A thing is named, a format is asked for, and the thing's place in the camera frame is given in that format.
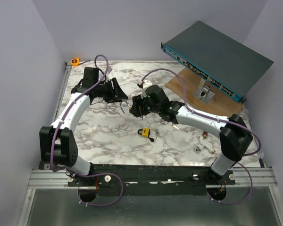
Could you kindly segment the yellow black padlock with keys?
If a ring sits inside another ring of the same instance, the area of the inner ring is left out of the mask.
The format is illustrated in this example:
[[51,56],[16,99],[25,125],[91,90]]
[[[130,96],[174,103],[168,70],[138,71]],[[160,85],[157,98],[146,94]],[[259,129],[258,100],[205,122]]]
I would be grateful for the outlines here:
[[154,142],[157,140],[159,136],[159,132],[156,129],[150,128],[142,128],[137,130],[137,133],[142,136],[143,138],[148,139],[150,142]]

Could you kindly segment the small brass padlock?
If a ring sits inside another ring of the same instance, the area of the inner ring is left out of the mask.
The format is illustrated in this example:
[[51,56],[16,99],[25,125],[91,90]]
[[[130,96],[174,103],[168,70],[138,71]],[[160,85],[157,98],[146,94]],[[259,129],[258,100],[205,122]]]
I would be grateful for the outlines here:
[[122,111],[123,114],[125,114],[125,110],[124,107],[127,107],[129,110],[131,108],[131,106],[129,105],[129,103],[126,100],[121,100],[121,102],[119,103],[120,105],[120,109]]

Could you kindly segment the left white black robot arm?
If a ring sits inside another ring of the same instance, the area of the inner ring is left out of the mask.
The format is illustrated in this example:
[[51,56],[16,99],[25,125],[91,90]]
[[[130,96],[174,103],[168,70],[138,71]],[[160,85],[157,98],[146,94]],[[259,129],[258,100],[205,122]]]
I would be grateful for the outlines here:
[[128,99],[116,78],[100,77],[100,72],[99,68],[86,67],[83,78],[72,88],[70,100],[61,115],[39,132],[41,160],[50,164],[52,170],[66,169],[79,175],[79,181],[85,186],[94,183],[95,174],[92,163],[78,154],[75,128],[94,99],[102,98],[108,104]]

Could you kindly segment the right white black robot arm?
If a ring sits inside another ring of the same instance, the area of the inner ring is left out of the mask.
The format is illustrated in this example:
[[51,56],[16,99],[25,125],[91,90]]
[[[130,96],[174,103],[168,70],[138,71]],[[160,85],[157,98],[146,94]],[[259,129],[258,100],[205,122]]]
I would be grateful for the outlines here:
[[132,101],[129,112],[137,118],[155,113],[166,122],[195,127],[219,138],[221,154],[207,174],[209,182],[214,185],[224,180],[225,173],[242,159],[253,140],[250,129],[240,116],[219,116],[189,108],[184,102],[169,100],[157,85],[143,89]]

